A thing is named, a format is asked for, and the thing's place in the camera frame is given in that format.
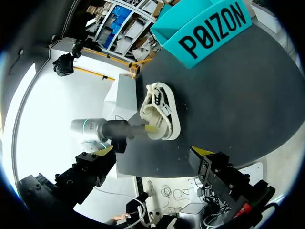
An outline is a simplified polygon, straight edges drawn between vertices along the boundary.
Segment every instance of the screw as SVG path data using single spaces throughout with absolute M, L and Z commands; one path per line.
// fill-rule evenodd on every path
M 41 189 L 41 184 L 37 184 L 37 185 L 36 185 L 36 189 L 37 189 L 37 190 Z

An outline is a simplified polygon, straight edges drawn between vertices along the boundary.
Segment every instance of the teal box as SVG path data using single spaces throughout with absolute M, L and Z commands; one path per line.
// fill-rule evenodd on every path
M 252 25 L 242 0 L 182 0 L 151 28 L 187 68 Z

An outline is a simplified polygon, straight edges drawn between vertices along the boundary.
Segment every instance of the white sneaker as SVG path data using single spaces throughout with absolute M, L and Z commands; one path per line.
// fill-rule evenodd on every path
M 149 133 L 148 137 L 152 140 L 175 140 L 181 128 L 172 90 L 161 82 L 146 88 L 147 96 L 140 109 L 140 117 L 158 130 L 157 133 Z

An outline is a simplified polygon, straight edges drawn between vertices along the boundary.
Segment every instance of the robotic arm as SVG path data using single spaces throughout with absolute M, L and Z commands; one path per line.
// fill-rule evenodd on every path
M 86 227 L 116 228 L 105 225 L 75 212 L 95 186 L 100 187 L 116 163 L 116 153 L 124 153 L 126 139 L 146 132 L 145 126 L 130 126 L 125 120 L 104 119 L 74 120 L 72 131 L 82 141 L 112 141 L 109 147 L 96 153 L 83 152 L 76 156 L 76 163 L 62 174 L 55 175 L 56 184 L 42 174 L 24 178 L 17 184 L 21 198 L 39 222 L 73 222 Z M 214 154 L 192 147 L 189 162 L 197 171 L 203 191 L 210 186 L 217 197 L 231 208 L 224 220 L 226 228 L 247 229 L 261 220 L 261 211 L 275 193 L 264 181 L 249 184 L 249 175 L 243 175 L 228 163 L 223 153 Z

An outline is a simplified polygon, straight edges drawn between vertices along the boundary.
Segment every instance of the black bag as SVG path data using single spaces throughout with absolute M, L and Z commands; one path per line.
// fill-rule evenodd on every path
M 53 62 L 53 69 L 59 76 L 70 75 L 74 72 L 73 61 L 74 56 L 72 56 L 70 53 L 64 54 Z

